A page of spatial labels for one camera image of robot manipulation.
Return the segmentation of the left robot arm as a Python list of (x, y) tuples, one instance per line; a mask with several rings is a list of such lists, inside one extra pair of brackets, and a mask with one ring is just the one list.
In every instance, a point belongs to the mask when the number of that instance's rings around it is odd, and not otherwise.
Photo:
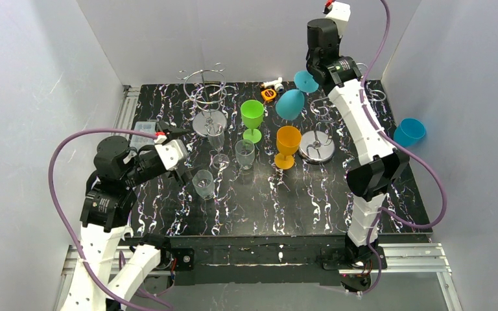
[(191, 171), (182, 168), (188, 156), (182, 136), (187, 134), (164, 121), (156, 121), (147, 133), (106, 130), (86, 182), (80, 234), (71, 237), (78, 257), (63, 310), (124, 310), (152, 271), (173, 274), (191, 264), (188, 251), (173, 249), (163, 235), (144, 235), (130, 247), (129, 259), (118, 250), (132, 232), (129, 216), (137, 186), (164, 174), (181, 185), (191, 179)]

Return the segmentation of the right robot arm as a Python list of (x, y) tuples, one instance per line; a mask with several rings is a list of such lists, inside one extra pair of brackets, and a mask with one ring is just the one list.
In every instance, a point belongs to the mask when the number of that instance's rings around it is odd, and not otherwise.
[(400, 177), (409, 157), (383, 138), (361, 86), (355, 61), (339, 54), (337, 23), (318, 18), (307, 23), (306, 68), (338, 109), (357, 149), (359, 167), (348, 171), (353, 193), (351, 224), (345, 237), (345, 260), (365, 263), (377, 245), (377, 222), (388, 188)]

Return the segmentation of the blue plastic wine glass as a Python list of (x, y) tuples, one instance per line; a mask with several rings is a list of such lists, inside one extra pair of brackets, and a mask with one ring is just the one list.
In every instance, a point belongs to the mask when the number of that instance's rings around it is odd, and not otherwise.
[(299, 71), (294, 76), (295, 88), (286, 91), (275, 105), (278, 116), (293, 121), (302, 112), (305, 95), (314, 93), (320, 87), (308, 71)]
[(403, 119), (394, 132), (394, 141), (402, 147), (410, 147), (422, 140), (427, 131), (418, 119)]

